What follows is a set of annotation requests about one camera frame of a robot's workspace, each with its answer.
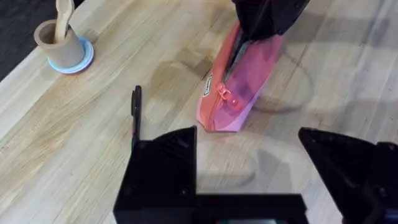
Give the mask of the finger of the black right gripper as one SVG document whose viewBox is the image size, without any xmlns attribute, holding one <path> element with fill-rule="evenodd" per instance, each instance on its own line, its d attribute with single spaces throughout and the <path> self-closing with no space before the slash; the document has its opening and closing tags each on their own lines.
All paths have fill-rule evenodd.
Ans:
<svg viewBox="0 0 398 224">
<path fill-rule="evenodd" d="M 246 40 L 266 39 L 265 14 L 268 0 L 232 0 Z"/>
<path fill-rule="evenodd" d="M 287 32 L 309 0 L 263 0 L 249 30 L 250 40 L 263 40 Z"/>
</svg>

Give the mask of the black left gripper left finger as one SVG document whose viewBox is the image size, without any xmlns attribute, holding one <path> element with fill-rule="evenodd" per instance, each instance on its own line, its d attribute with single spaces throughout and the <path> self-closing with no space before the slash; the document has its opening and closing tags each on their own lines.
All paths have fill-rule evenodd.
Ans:
<svg viewBox="0 0 398 224">
<path fill-rule="evenodd" d="M 117 223 L 191 223 L 197 186 L 197 128 L 152 140 L 135 131 L 127 169 L 113 208 Z"/>
</svg>

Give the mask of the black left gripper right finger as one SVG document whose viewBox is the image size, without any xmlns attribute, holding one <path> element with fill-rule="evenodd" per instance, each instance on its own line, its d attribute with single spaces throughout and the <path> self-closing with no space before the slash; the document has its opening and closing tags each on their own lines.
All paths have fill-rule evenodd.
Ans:
<svg viewBox="0 0 398 224">
<path fill-rule="evenodd" d="M 300 128 L 298 138 L 342 222 L 397 224 L 397 145 Z"/>
</svg>

